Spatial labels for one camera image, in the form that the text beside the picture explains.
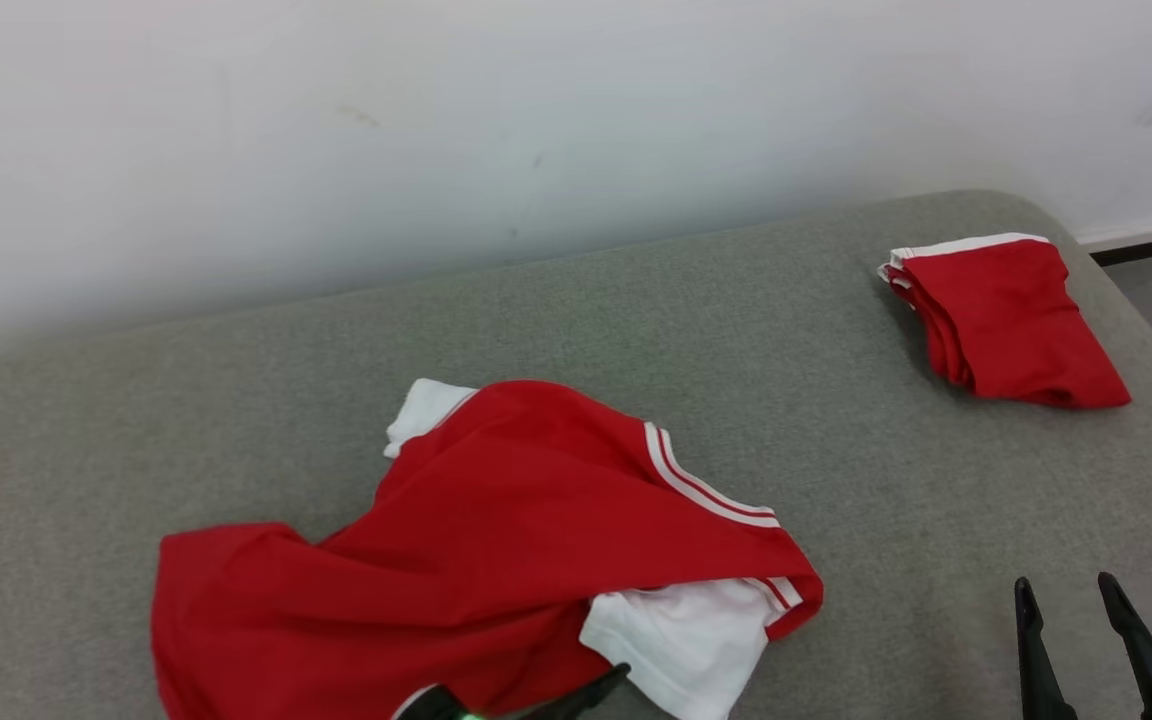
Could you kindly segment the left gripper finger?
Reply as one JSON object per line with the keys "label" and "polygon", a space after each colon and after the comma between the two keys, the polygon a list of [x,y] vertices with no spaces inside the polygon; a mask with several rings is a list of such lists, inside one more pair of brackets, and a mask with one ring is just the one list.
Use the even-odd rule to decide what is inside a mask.
{"label": "left gripper finger", "polygon": [[600,705],[611,694],[617,691],[617,688],[626,684],[631,669],[630,664],[616,664],[599,679],[581,685],[576,691],[563,694],[558,700],[531,708],[521,717],[521,720],[579,720],[588,710]]}

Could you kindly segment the red shirt with white sleeves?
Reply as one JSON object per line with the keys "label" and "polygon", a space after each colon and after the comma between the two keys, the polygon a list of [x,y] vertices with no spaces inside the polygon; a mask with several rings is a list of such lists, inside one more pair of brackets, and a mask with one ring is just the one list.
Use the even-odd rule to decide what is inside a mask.
{"label": "red shirt with white sleeves", "polygon": [[372,506],[165,537],[151,611],[169,720],[397,720],[444,685],[511,714],[611,670],[728,720],[823,606],[772,509],[681,467],[666,429],[554,382],[420,379]]}

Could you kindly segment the red Bulls 23 shorts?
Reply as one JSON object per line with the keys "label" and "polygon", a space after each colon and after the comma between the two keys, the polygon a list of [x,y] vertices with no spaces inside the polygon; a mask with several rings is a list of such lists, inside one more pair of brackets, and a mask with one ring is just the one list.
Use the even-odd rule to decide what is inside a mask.
{"label": "red Bulls 23 shorts", "polygon": [[892,249],[877,274],[918,314],[933,373],[975,397],[1079,410],[1132,401],[1047,238],[1002,233]]}

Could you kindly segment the white skirting board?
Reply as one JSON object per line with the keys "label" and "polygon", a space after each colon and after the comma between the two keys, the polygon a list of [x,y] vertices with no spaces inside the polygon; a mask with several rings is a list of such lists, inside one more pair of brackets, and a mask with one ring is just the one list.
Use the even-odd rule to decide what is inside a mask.
{"label": "white skirting board", "polygon": [[1087,252],[1107,252],[1152,243],[1152,218],[1142,222],[1106,225],[1106,227],[1071,232],[1073,237]]}

